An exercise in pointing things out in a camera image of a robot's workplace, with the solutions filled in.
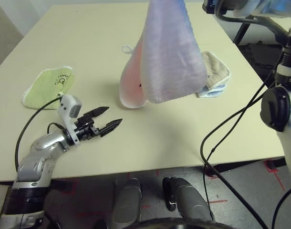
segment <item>green washcloth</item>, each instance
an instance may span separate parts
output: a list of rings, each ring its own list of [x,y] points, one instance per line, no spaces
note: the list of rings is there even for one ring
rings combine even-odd
[[[59,94],[65,94],[74,81],[73,69],[68,66],[56,69],[45,69],[34,83],[22,95],[22,103],[29,108],[39,109],[55,99]],[[46,109],[57,109],[60,103],[55,103]]]

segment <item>black wire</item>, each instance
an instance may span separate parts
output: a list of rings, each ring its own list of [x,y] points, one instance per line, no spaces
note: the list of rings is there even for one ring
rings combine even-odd
[[[15,160],[15,168],[16,168],[16,172],[18,170],[18,150],[20,147],[20,142],[22,139],[23,134],[25,133],[27,127],[29,126],[30,122],[35,118],[35,116],[41,112],[45,107],[49,106],[50,104],[54,103],[55,101],[61,100],[61,97],[58,97],[56,99],[51,100],[50,102],[48,102],[47,104],[45,104],[44,106],[42,106],[40,109],[38,109],[32,116],[31,118],[27,121],[26,125],[24,126],[24,128],[21,131],[21,134],[19,135],[18,139],[17,139],[17,143],[16,143],[16,147],[15,147],[15,155],[14,155],[14,160]],[[57,222],[55,222],[53,220],[53,218],[48,214],[48,212],[45,211],[45,217],[54,225],[54,227],[56,229],[61,229],[60,226],[58,225]]]
[[[50,123],[49,125],[48,125],[48,127],[47,127],[47,134],[49,134],[49,132],[50,132],[50,126],[51,125],[55,125],[57,128],[59,128],[60,130],[64,130],[65,129],[65,127],[64,126],[62,126],[61,124],[58,124],[58,123]]]
[[[273,21],[266,20],[265,17],[257,17],[259,20],[255,19],[246,19],[246,18],[229,18],[225,17],[222,14],[221,8],[223,6],[224,0],[218,0],[215,8],[214,8],[214,13],[217,18],[223,21],[228,21],[228,22],[240,22],[240,23],[248,23],[248,24],[257,24],[257,25],[263,25],[267,27],[269,30],[271,30],[274,34],[284,34],[284,29],[279,26],[278,24],[274,23]]]
[[[277,214],[278,214],[278,211],[281,207],[281,205],[283,204],[283,202],[285,201],[285,199],[291,194],[291,188],[283,195],[283,197],[279,200],[277,206],[276,206],[276,209],[275,209],[275,212],[274,212],[274,216],[273,216],[273,221],[272,221],[272,224],[271,224],[271,229],[274,229],[275,228],[275,222],[276,222],[276,218],[277,218]]]
[[[42,106],[40,109],[38,109],[32,116],[31,118],[27,121],[26,125],[24,126],[24,128],[21,131],[21,134],[19,135],[18,139],[17,139],[17,143],[16,143],[16,147],[15,147],[15,154],[14,154],[14,160],[15,160],[15,168],[16,168],[16,172],[18,170],[18,150],[20,147],[20,143],[21,143],[21,139],[23,134],[25,133],[27,127],[29,126],[30,122],[35,118],[35,116],[41,112],[45,107],[49,106],[50,104],[54,103],[55,101],[60,100],[61,97],[58,97],[56,99],[51,100],[50,102],[48,102],[47,104],[45,104],[44,106]]]
[[[278,58],[278,61],[276,62],[276,64],[274,65],[273,69],[271,70],[270,74],[268,75],[268,77],[264,80],[263,84],[261,85],[261,87],[257,90],[257,92],[253,95],[252,99],[249,101],[249,103],[242,108],[241,110],[237,111],[236,113],[234,113],[233,115],[231,115],[230,117],[228,117],[226,120],[224,120],[220,125],[218,125],[215,129],[213,129],[207,136],[205,136],[205,138],[203,139],[202,143],[201,143],[201,149],[200,149],[200,154],[202,156],[202,159],[205,163],[204,165],[204,169],[203,169],[203,183],[204,183],[204,189],[205,189],[205,194],[206,194],[206,199],[207,199],[207,203],[208,203],[208,208],[210,211],[210,216],[212,218],[212,220],[214,220],[213,214],[211,212],[211,208],[210,208],[210,202],[209,202],[209,197],[208,197],[208,192],[207,192],[207,187],[206,187],[206,181],[205,181],[205,171],[206,171],[206,166],[209,166],[211,169],[213,168],[213,166],[208,162],[208,160],[210,159],[211,155],[213,154],[213,152],[216,150],[216,148],[227,138],[227,136],[234,130],[234,128],[236,127],[236,125],[239,123],[240,119],[242,118],[242,116],[244,115],[244,113],[246,112],[246,110],[253,106],[256,102],[258,102],[264,95],[264,93],[262,95],[260,95],[255,101],[254,99],[256,98],[256,96],[259,94],[259,92],[263,89],[263,87],[265,86],[265,83],[270,79],[270,76],[272,75],[272,73],[274,73],[274,69],[277,67],[278,63],[281,61],[282,58],[282,52]],[[275,81],[269,86],[269,88],[273,87],[275,84]],[[232,128],[228,131],[228,133],[216,144],[216,146],[211,150],[209,156],[207,157],[207,159],[205,159],[204,154],[203,154],[203,148],[204,148],[204,144],[206,142],[206,140],[214,133],[216,132],[218,129],[220,129],[225,123],[227,123],[230,119],[232,119],[233,117],[237,116],[238,114],[240,114],[240,117],[237,119],[237,121],[235,122],[235,124],[232,126]],[[218,171],[216,169],[212,170],[220,179],[222,177],[221,174],[218,173]],[[251,212],[251,214],[255,217],[255,219],[258,221],[258,223],[261,224],[261,226],[263,228],[267,228],[267,226],[265,225],[265,223],[263,222],[263,220],[260,218],[260,216],[255,212],[255,210],[246,202],[246,200],[224,179],[221,179],[225,185],[236,195],[236,197],[243,203],[243,205]]]
[[[237,116],[238,114],[241,113],[240,117],[236,120],[235,124],[232,126],[232,128],[227,132],[227,134],[219,141],[218,144],[216,144],[216,146],[211,150],[209,156],[207,157],[207,161],[210,159],[211,155],[213,154],[213,152],[216,150],[216,148],[225,140],[225,138],[233,131],[233,129],[236,127],[236,125],[239,123],[240,119],[242,118],[242,116],[244,115],[244,113],[246,112],[246,110],[253,106],[256,102],[258,102],[264,95],[264,93],[262,95],[260,95],[256,100],[255,97],[259,94],[259,92],[262,90],[263,86],[265,85],[266,81],[269,80],[271,73],[269,74],[269,76],[266,78],[266,80],[263,82],[262,86],[257,90],[257,92],[254,94],[254,96],[252,97],[252,99],[250,100],[250,102],[247,104],[247,106],[243,107],[242,109],[240,109],[239,111],[237,111],[236,113],[232,114],[230,117],[228,117],[226,120],[224,120],[221,124],[219,124],[215,129],[213,129],[204,139],[203,139],[203,143],[205,143],[205,141],[208,139],[208,137],[210,137],[214,132],[216,132],[218,129],[220,129],[225,123],[227,123],[230,119],[234,118],[235,116]],[[207,187],[206,187],[206,182],[205,182],[205,171],[206,171],[206,164],[204,165],[204,169],[203,169],[203,183],[204,183],[204,189],[205,189],[205,194],[206,194],[206,199],[207,199],[207,203],[208,203],[208,208],[210,211],[210,215],[211,218],[213,220],[213,215],[211,212],[211,208],[210,208],[210,203],[209,203],[209,197],[208,197],[208,193],[207,193]]]
[[[45,211],[45,217],[52,223],[55,229],[61,229],[60,225]]]

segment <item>table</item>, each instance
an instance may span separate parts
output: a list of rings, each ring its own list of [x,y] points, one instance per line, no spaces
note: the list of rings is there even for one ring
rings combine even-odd
[[[16,140],[34,113],[22,105],[21,95],[43,69],[63,65],[73,67],[76,80],[69,93],[82,101],[81,114],[104,105],[110,109],[95,120],[98,127],[123,121],[106,137],[82,142],[63,154],[53,177],[202,165],[199,147],[204,136],[245,106],[262,82],[201,3],[187,3],[187,9],[201,50],[214,52],[231,70],[225,92],[214,99],[190,95],[128,110],[118,98],[119,79],[130,57],[122,45],[138,41],[147,3],[53,6],[0,66],[0,181],[15,178]],[[283,155],[276,133],[262,123],[259,113],[260,103],[248,110],[212,163]],[[56,111],[41,112],[22,139],[20,159],[35,138],[45,134],[48,123],[60,121]],[[205,153],[232,123],[208,140]]]

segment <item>white towel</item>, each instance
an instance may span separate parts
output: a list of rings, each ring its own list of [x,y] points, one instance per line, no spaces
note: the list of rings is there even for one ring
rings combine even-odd
[[[120,100],[140,108],[193,94],[206,67],[183,0],[151,0],[143,33],[120,81]]]

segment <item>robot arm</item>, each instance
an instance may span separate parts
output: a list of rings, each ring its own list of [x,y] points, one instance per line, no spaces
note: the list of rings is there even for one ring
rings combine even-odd
[[[216,13],[218,18],[228,10],[236,17],[291,17],[291,0],[205,0],[203,9],[207,13]],[[270,128],[277,131],[285,159],[291,175],[291,30],[286,46],[282,49],[282,61],[275,73],[276,86],[268,89],[261,104],[261,119]]]
[[[17,177],[7,193],[0,216],[0,229],[38,228],[42,224],[43,205],[59,156],[80,141],[108,134],[122,121],[111,121],[102,129],[94,127],[92,118],[108,109],[99,107],[85,113],[73,123],[72,118],[78,116],[81,106],[81,102],[74,96],[64,95],[58,112],[66,129],[47,134],[32,143],[30,152],[20,162]]]

